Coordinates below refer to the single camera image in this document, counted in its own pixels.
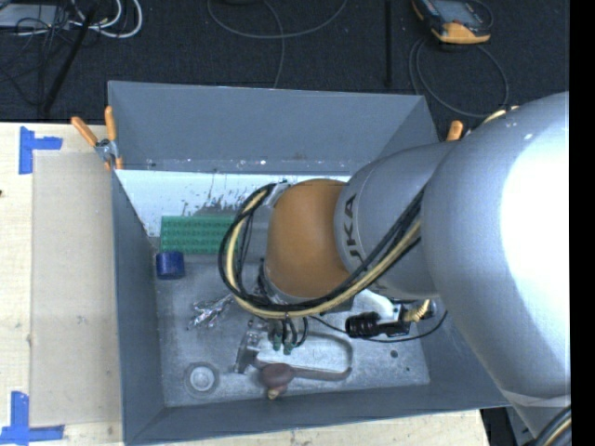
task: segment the white cable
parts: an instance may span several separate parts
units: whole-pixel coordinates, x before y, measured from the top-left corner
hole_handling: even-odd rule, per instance
[[[111,21],[108,21],[105,24],[93,23],[92,25],[89,25],[89,30],[91,30],[93,32],[98,32],[99,34],[101,34],[103,36],[107,36],[109,38],[118,38],[118,39],[130,38],[131,36],[134,36],[135,34],[137,34],[140,31],[140,29],[142,28],[142,8],[140,6],[140,2],[139,2],[139,0],[132,0],[133,4],[135,6],[136,12],[139,16],[137,25],[135,26],[135,28],[131,32],[128,32],[128,33],[110,33],[110,32],[106,32],[105,28],[113,26],[115,23],[118,22],[119,19],[122,18],[122,2],[120,0],[115,0],[115,1],[116,1],[116,5],[118,6],[118,11],[117,11],[116,16]],[[81,10],[78,9],[78,7],[76,6],[75,0],[71,0],[71,3],[76,8],[79,18],[84,20],[85,15],[83,14],[83,12]],[[83,23],[80,21],[71,21],[71,23],[74,25],[77,25],[77,26],[83,26]]]
[[[102,34],[103,36],[108,36],[110,38],[121,39],[121,38],[130,38],[131,36],[134,36],[135,34],[140,32],[140,29],[142,28],[142,8],[140,7],[139,0],[132,0],[132,2],[134,3],[135,9],[137,10],[137,13],[139,15],[139,20],[137,21],[137,26],[131,32],[108,33],[108,32],[103,31],[101,28],[91,28],[91,27],[89,27],[89,30],[93,30],[94,32],[98,32],[98,33]]]
[[[76,4],[75,0],[70,0],[73,4],[73,7],[76,9],[76,14],[82,21],[71,20],[70,23],[72,25],[83,26],[83,22],[85,21],[85,14],[80,10],[78,5]],[[113,17],[112,21],[108,21],[107,23],[93,23],[89,25],[89,28],[109,28],[113,26],[118,20],[122,17],[122,2],[120,0],[115,0],[116,5],[118,6],[118,11],[116,12],[115,17]]]

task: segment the black cable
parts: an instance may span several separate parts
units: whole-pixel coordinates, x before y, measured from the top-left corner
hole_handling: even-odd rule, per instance
[[[275,312],[289,312],[289,311],[296,311],[296,310],[302,310],[304,308],[315,308],[321,304],[323,304],[323,302],[327,302],[335,297],[337,297],[338,295],[343,294],[345,291],[347,291],[348,289],[350,289],[351,287],[351,283],[353,281],[355,281],[362,272],[364,272],[365,270],[368,269],[368,267],[372,264],[372,262],[374,261],[374,259],[376,259],[376,257],[380,254],[380,252],[387,246],[389,245],[389,243],[392,241],[392,245],[398,243],[401,238],[405,235],[406,230],[409,228],[409,226],[411,225],[411,223],[413,222],[413,220],[417,217],[420,209],[421,209],[421,200],[423,198],[423,192],[424,192],[424,188],[422,188],[419,193],[416,195],[416,197],[414,198],[414,200],[407,206],[407,208],[403,211],[403,213],[397,218],[397,220],[395,221],[395,223],[392,225],[392,227],[389,229],[389,231],[387,232],[387,234],[385,234],[385,236],[382,238],[382,240],[378,243],[378,245],[376,246],[376,248],[372,251],[372,253],[370,253],[370,255],[364,260],[364,262],[345,280],[343,281],[339,286],[337,286],[335,289],[333,289],[333,291],[331,291],[329,294],[323,296],[323,297],[318,297],[316,299],[312,299],[312,300],[308,300],[308,301],[303,301],[300,303],[295,303],[295,304],[291,304],[291,305],[285,305],[285,304],[272,304],[271,301],[268,299],[268,297],[262,297],[262,296],[254,296],[254,295],[250,295],[248,294],[244,287],[240,287],[238,286],[239,290],[241,291],[241,293],[238,293],[238,290],[235,289],[229,279],[227,278],[227,275],[225,273],[225,269],[223,268],[223,257],[225,256],[225,247],[227,245],[227,242],[231,236],[231,232],[234,230],[235,226],[237,226],[237,224],[244,219],[246,216],[252,216],[252,214],[256,211],[256,209],[258,209],[260,203],[264,203],[264,200],[266,199],[266,196],[262,198],[262,200],[260,201],[259,204],[257,204],[256,206],[254,206],[249,213],[243,213],[242,214],[242,208],[239,210],[239,214],[235,221],[231,224],[230,228],[228,229],[226,235],[223,238],[223,241],[221,243],[221,246],[219,247],[219,254],[218,254],[218,265],[219,265],[219,274],[221,275],[221,278],[223,279],[223,281],[225,282],[226,286],[235,294],[240,296],[243,300],[253,303],[253,304],[257,304],[260,305],[261,307],[266,307],[267,310],[270,311],[275,311]],[[245,203],[243,203],[243,207],[247,206],[247,202],[251,201],[252,199],[254,199],[254,197],[260,193],[263,189],[258,189],[257,191],[255,191],[249,198],[248,200],[246,200]],[[238,279],[238,273],[234,274],[235,279],[237,281]]]
[[[391,339],[391,340],[381,340],[381,339],[376,339],[376,338],[365,338],[365,337],[360,337],[360,338],[361,338],[361,340],[365,340],[366,342],[377,342],[379,344],[396,344],[396,343],[399,343],[399,342],[408,342],[410,340],[418,340],[418,338],[426,337],[426,336],[428,336],[430,334],[433,334],[438,329],[440,329],[440,327],[444,323],[444,320],[446,319],[446,315],[447,314],[448,314],[448,311],[445,310],[443,316],[440,318],[440,320],[438,322],[436,322],[436,325],[434,325],[427,332],[424,332],[423,334],[415,335],[413,337],[400,337],[400,338],[395,338],[395,339]],[[334,330],[336,332],[341,332],[342,334],[347,335],[347,332],[344,329],[340,329],[338,327],[335,327],[333,324],[328,323],[327,321],[323,321],[320,317],[310,316],[310,318],[311,319],[314,319],[315,321],[318,321],[319,323],[321,323],[323,325],[325,325],[329,329],[332,329],[332,330]]]
[[[295,346],[298,343],[298,329],[296,329],[296,325],[291,319],[287,319],[285,322],[287,322],[291,330],[291,345]]]
[[[281,335],[281,344],[285,345],[285,340],[287,340],[287,321],[281,322],[283,326],[283,334]]]
[[[484,119],[484,118],[488,117],[491,114],[491,112],[475,113],[475,112],[462,111],[462,110],[452,106],[448,102],[444,101],[431,89],[430,85],[428,84],[428,82],[426,81],[426,79],[424,78],[424,76],[421,72],[421,65],[419,63],[419,55],[421,53],[421,49],[426,45],[426,43],[430,39],[431,39],[431,37],[429,37],[429,36],[419,38],[419,40],[417,40],[413,44],[413,46],[411,47],[411,51],[409,53],[409,78],[411,79],[411,84],[412,84],[416,94],[422,94],[420,87],[416,84],[416,77],[417,77],[417,79],[419,79],[420,83],[422,84],[423,89],[425,89],[428,93],[430,93],[430,95],[438,103],[440,103],[441,105],[443,105],[445,108],[449,109],[450,111],[456,112],[457,114],[464,115],[467,117],[472,117],[475,119]],[[502,66],[496,61],[496,59],[492,56],[492,54],[487,49],[485,49],[483,46],[480,46],[480,45],[473,45],[473,46],[475,46],[478,50],[482,51],[483,54],[486,55],[498,69],[498,72],[500,73],[500,76],[502,77],[502,81],[504,83],[504,99],[499,104],[499,106],[500,107],[506,106],[509,102],[510,87],[509,87],[509,80],[506,77],[506,74],[504,73]]]
[[[223,266],[223,259],[225,257],[225,251],[227,248],[227,244],[230,240],[231,237],[231,233],[233,232],[233,230],[235,229],[235,227],[238,225],[238,223],[240,221],[242,221],[243,219],[245,219],[247,216],[252,216],[254,214],[254,212],[256,211],[256,208],[258,208],[258,205],[253,207],[252,209],[248,210],[248,211],[244,211],[246,209],[246,207],[263,191],[267,192],[267,195],[265,195],[262,200],[264,201],[267,196],[271,193],[272,189],[275,187],[276,184],[271,183],[269,185],[265,185],[264,187],[260,187],[258,190],[254,191],[253,193],[250,194],[250,196],[248,196],[248,198],[246,198],[244,200],[244,202],[240,205],[240,208],[238,209],[238,215],[235,217],[235,219],[233,220],[233,222],[231,223],[231,225],[228,227],[227,231],[225,232],[225,234],[223,235],[223,239],[221,240],[221,244],[219,245],[219,251],[218,251],[218,256],[217,256],[217,264],[218,264],[218,270],[219,270],[219,275],[221,277],[221,279],[225,282],[225,285],[228,287],[228,289],[230,289],[230,291],[232,291],[235,295],[240,296],[241,298],[244,298],[244,296],[248,296],[247,292],[245,291],[244,287],[239,283],[238,284],[238,289],[240,291],[240,293],[238,293],[238,290],[236,288],[233,287],[233,285],[231,285],[229,278],[227,277],[226,273],[225,273],[225,268]]]
[[[45,116],[47,116],[49,114],[49,111],[51,110],[52,105],[54,104],[54,101],[56,100],[56,97],[58,96],[58,93],[62,87],[62,84],[64,83],[64,80],[66,79],[66,75],[68,74],[68,71],[73,64],[74,58],[76,57],[76,54],[78,53],[78,50],[80,49],[80,47],[83,43],[83,40],[85,39],[89,25],[91,24],[91,21],[95,18],[95,14],[97,13],[97,11],[99,9],[99,5],[101,4],[101,1],[102,0],[95,0],[93,7],[91,8],[91,10],[89,10],[88,14],[86,15],[85,21],[83,22],[83,28],[81,29],[81,32],[77,35],[76,40],[74,41],[73,45],[71,46],[71,51],[68,55],[68,58],[66,59],[66,62],[59,69],[59,73],[56,76],[56,79],[54,80],[54,84],[51,86],[49,93],[47,94],[46,101],[43,105],[42,113]]]
[[[308,338],[308,331],[310,330],[310,327],[308,326],[308,318],[302,317],[301,319],[304,322],[304,332],[302,333],[299,342],[296,343],[296,347],[304,345],[304,342],[306,342],[306,339]]]
[[[531,446],[562,446],[572,442],[572,405],[568,405],[552,418],[531,442]]]

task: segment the blue tape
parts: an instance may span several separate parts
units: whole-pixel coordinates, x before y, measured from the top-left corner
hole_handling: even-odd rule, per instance
[[[61,138],[35,138],[35,133],[27,127],[20,128],[19,174],[33,172],[33,151],[59,151]]]
[[[64,425],[29,428],[29,396],[19,391],[10,394],[10,426],[3,426],[0,444],[28,446],[31,441],[62,439]]]

